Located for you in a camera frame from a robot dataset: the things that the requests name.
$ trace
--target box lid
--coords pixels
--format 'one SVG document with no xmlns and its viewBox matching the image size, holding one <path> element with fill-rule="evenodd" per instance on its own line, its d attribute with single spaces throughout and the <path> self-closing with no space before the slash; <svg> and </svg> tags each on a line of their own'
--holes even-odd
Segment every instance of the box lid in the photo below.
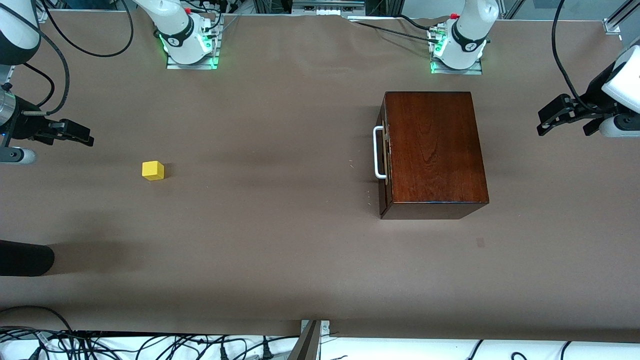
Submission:
<svg viewBox="0 0 640 360">
<path fill-rule="evenodd" d="M 469 92 L 385 94 L 393 202 L 489 202 Z"/>
</svg>

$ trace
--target wires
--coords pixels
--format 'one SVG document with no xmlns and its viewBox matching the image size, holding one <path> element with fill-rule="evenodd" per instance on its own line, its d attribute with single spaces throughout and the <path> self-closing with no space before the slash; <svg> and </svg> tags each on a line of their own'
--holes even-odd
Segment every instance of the wires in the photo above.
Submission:
<svg viewBox="0 0 640 360">
<path fill-rule="evenodd" d="M 62 30 L 58 27 L 58 24 L 56 24 L 56 21 L 53 19 L 53 16 L 51 16 L 51 12 L 49 11 L 49 7 L 46 5 L 46 1 L 44 1 L 43 4 L 44 4 L 44 9 L 47 12 L 47 15 L 51 19 L 51 24 L 53 25 L 54 28 L 56 28 L 56 31 L 58 31 L 60 36 L 63 39 L 65 39 L 65 41 L 67 41 L 69 43 L 69 45 L 75 47 L 76 49 L 82 51 L 83 53 L 85 53 L 87 55 L 95 56 L 97 58 L 112 58 L 114 56 L 118 56 L 118 55 L 124 53 L 129 48 L 129 46 L 131 46 L 131 42 L 133 42 L 133 20 L 131 19 L 131 12 L 129 11 L 129 7 L 127 6 L 127 2 L 126 1 L 120 0 L 120 2 L 122 3 L 122 5 L 124 6 L 125 10 L 127 11 L 127 16 L 129 17 L 129 27 L 131 29 L 131 34 L 129 35 L 129 41 L 127 42 L 127 45 L 125 45 L 121 50 L 119 50 L 119 51 L 117 51 L 117 52 L 115 52 L 113 54 L 96 54 L 96 53 L 92 53 L 91 51 L 84 50 L 82 47 L 79 47 L 78 45 L 75 45 L 75 43 L 73 43 L 73 41 L 69 40 L 69 38 L 62 32 Z"/>
<path fill-rule="evenodd" d="M 473 358 L 476 356 L 476 352 L 478 351 L 478 348 L 480 347 L 480 344 L 483 342 L 484 340 L 479 340 L 476 345 L 474 346 L 474 350 L 471 352 L 471 355 L 467 358 L 467 360 L 473 360 Z"/>
<path fill-rule="evenodd" d="M 558 4 L 558 9 L 556 10 L 556 16 L 554 17 L 554 23 L 553 23 L 553 26 L 551 27 L 551 51 L 554 54 L 554 60 L 556 61 L 556 64 L 558 65 L 558 68 L 560 69 L 560 72 L 564 77 L 564 81 L 566 82 L 567 86 L 569 86 L 569 90 L 571 90 L 571 94 L 573 95 L 575 100 L 586 110 L 589 110 L 589 111 L 592 111 L 593 113 L 601 114 L 601 115 L 607 114 L 606 111 L 602 111 L 602 110 L 594 109 L 590 107 L 580 98 L 580 95 L 578 95 L 578 93 L 575 91 L 575 87 L 573 87 L 573 83 L 571 82 L 571 79 L 569 79 L 569 74 L 567 74 L 566 70 L 564 69 L 564 66 L 562 65 L 562 62 L 560 61 L 560 57 L 558 57 L 558 51 L 556 46 L 556 28 L 558 25 L 558 19 L 560 18 L 560 11 L 562 10 L 562 7 L 564 5 L 564 1 L 565 0 L 560 0 L 560 3 Z"/>
<path fill-rule="evenodd" d="M 262 343 L 259 343 L 258 345 L 254 345 L 248 349 L 246 349 L 243 353 L 239 354 L 238 356 L 234 357 L 233 360 L 238 360 L 240 359 L 240 357 L 242 357 L 243 359 L 246 358 L 247 353 L 249 353 L 249 351 L 255 349 L 255 348 L 259 348 L 261 346 L 263 346 L 266 343 L 270 343 L 272 341 L 278 341 L 278 340 L 284 340 L 284 339 L 293 339 L 293 338 L 299 338 L 298 335 L 291 335 L 291 336 L 281 336 L 279 338 L 274 338 L 274 339 L 268 339 L 268 340 L 263 340 Z"/>
<path fill-rule="evenodd" d="M 379 26 L 375 26 L 375 25 L 371 25 L 371 24 L 366 24 L 364 22 L 355 22 L 356 24 L 362 25 L 362 26 L 367 26 L 369 28 L 374 28 L 374 29 L 378 29 L 378 30 L 382 30 L 382 31 L 386 31 L 387 33 L 391 33 L 391 34 L 396 34 L 396 35 L 401 35 L 404 37 L 408 37 L 408 38 L 414 38 L 414 39 L 418 39 L 418 40 L 424 40 L 427 42 L 433 42 L 436 43 L 438 42 L 435 39 L 430 39 L 430 38 L 423 38 L 423 37 L 417 37 L 415 35 L 410 35 L 410 34 L 406 34 L 406 33 L 401 33 L 400 31 L 395 31 L 395 30 L 391 30 L 391 29 L 386 29 L 386 28 L 381 28 Z"/>
<path fill-rule="evenodd" d="M 46 104 L 47 101 L 49 101 L 49 99 L 51 99 L 51 97 L 53 96 L 53 93 L 56 91 L 56 85 L 53 83 L 53 80 L 47 74 L 29 65 L 29 63 L 24 63 L 24 66 L 31 69 L 33 72 L 36 72 L 38 75 L 42 76 L 49 82 L 49 93 L 47 94 L 47 97 L 45 97 L 43 101 L 40 101 L 36 105 L 38 107 L 41 107 L 42 105 Z"/>
<path fill-rule="evenodd" d="M 38 306 L 38 305 L 12 306 L 12 307 L 7 307 L 6 309 L 0 310 L 0 314 L 1 313 L 6 313 L 8 311 L 23 310 L 23 309 L 37 309 L 37 310 L 44 310 L 44 311 L 47 311 L 49 313 L 52 313 L 53 315 L 55 315 L 65 325 L 67 330 L 69 330 L 70 332 L 73 332 L 73 330 L 71 329 L 71 325 L 69 325 L 69 323 L 67 322 L 67 319 L 65 319 L 64 316 L 60 315 L 60 313 L 55 311 L 54 309 L 51 309 L 51 308 L 46 307 L 46 306 Z"/>
<path fill-rule="evenodd" d="M 566 350 L 566 348 L 569 346 L 570 343 L 571 343 L 571 341 L 567 341 L 562 346 L 562 350 L 560 350 L 560 360 L 564 360 L 564 351 Z"/>
<path fill-rule="evenodd" d="M 67 64 L 67 59 L 65 59 L 65 56 L 62 55 L 62 52 L 60 51 L 60 49 L 58 49 L 58 46 L 56 46 L 56 44 L 54 44 L 54 42 L 45 33 L 43 33 L 40 29 L 38 29 L 37 26 L 30 23 L 30 21 L 23 18 L 22 16 L 20 16 L 20 14 L 13 11 L 9 6 L 6 6 L 3 3 L 0 3 L 0 8 L 10 13 L 11 15 L 16 17 L 18 20 L 22 21 L 23 23 L 27 24 L 27 26 L 29 26 L 33 31 L 37 32 L 46 42 L 49 43 L 49 45 L 51 45 L 51 47 L 56 51 L 56 54 L 58 54 L 58 57 L 60 57 L 60 61 L 62 61 L 62 66 L 65 68 L 65 89 L 62 93 L 62 99 L 60 99 L 60 103 L 55 107 L 55 109 L 51 111 L 47 111 L 45 112 L 45 114 L 52 115 L 57 113 L 65 105 L 65 102 L 67 101 L 67 96 L 69 95 L 69 65 Z"/>
<path fill-rule="evenodd" d="M 527 360 L 527 357 L 524 356 L 521 352 L 513 352 L 511 353 L 511 360 L 516 360 L 516 356 L 520 356 L 522 360 Z"/>
<path fill-rule="evenodd" d="M 402 14 L 391 15 L 391 16 L 395 17 L 395 18 L 407 20 L 409 22 L 409 24 L 415 26 L 416 28 L 419 28 L 420 30 L 429 31 L 429 27 L 428 26 L 422 26 L 422 25 L 418 24 L 417 22 L 413 21 L 410 17 L 404 16 Z"/>
</svg>

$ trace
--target black cylinder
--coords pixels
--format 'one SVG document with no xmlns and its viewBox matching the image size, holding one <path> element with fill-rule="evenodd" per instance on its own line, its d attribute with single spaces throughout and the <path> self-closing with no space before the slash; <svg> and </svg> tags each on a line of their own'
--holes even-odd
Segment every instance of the black cylinder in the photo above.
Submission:
<svg viewBox="0 0 640 360">
<path fill-rule="evenodd" d="M 53 266 L 54 258 L 48 246 L 0 240 L 0 276 L 40 276 Z"/>
</svg>

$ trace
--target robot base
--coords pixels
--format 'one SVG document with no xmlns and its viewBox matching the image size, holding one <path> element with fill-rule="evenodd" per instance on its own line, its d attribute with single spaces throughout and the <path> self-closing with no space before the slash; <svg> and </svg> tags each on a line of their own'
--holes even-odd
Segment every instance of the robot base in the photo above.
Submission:
<svg viewBox="0 0 640 360">
<path fill-rule="evenodd" d="M 211 20 L 205 19 L 211 26 Z M 211 46 L 213 50 L 206 54 L 200 61 L 196 61 L 192 64 L 181 64 L 176 62 L 171 56 L 167 54 L 166 68 L 172 70 L 215 70 L 218 68 L 218 58 L 220 57 L 220 47 L 222 45 L 222 31 L 224 29 L 225 18 L 220 19 L 220 23 L 212 28 L 208 33 L 204 33 L 205 36 L 211 37 L 211 39 L 204 40 L 205 45 Z"/>
<path fill-rule="evenodd" d="M 442 22 L 436 26 L 432 26 L 427 32 L 427 38 L 438 40 L 438 43 L 429 43 L 429 57 L 431 58 L 432 74 L 458 74 L 458 75 L 482 75 L 482 63 L 480 59 L 467 69 L 453 69 L 442 62 L 442 59 L 434 55 L 435 51 L 440 50 L 440 46 L 447 41 L 447 23 Z"/>
<path fill-rule="evenodd" d="M 482 75 L 482 63 L 480 59 L 468 69 L 458 70 L 452 69 L 442 62 L 440 58 L 437 58 L 431 54 L 431 73 L 432 74 L 458 74 L 458 75 Z"/>
</svg>

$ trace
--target metal bracket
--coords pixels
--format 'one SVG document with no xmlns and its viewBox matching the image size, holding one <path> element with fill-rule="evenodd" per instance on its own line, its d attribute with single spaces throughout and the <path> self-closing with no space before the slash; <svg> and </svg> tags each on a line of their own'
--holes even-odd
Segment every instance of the metal bracket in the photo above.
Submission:
<svg viewBox="0 0 640 360">
<path fill-rule="evenodd" d="M 625 1 L 611 16 L 602 21 L 605 33 L 607 35 L 620 35 L 620 24 L 627 20 L 638 8 L 640 8 L 640 0 Z"/>
<path fill-rule="evenodd" d="M 602 21 L 602 26 L 604 27 L 604 33 L 607 35 L 620 35 L 620 27 L 619 26 L 611 26 L 609 19 L 604 19 Z"/>
<path fill-rule="evenodd" d="M 329 335 L 328 320 L 303 320 L 302 334 L 287 360 L 318 360 L 320 337 Z"/>
</svg>

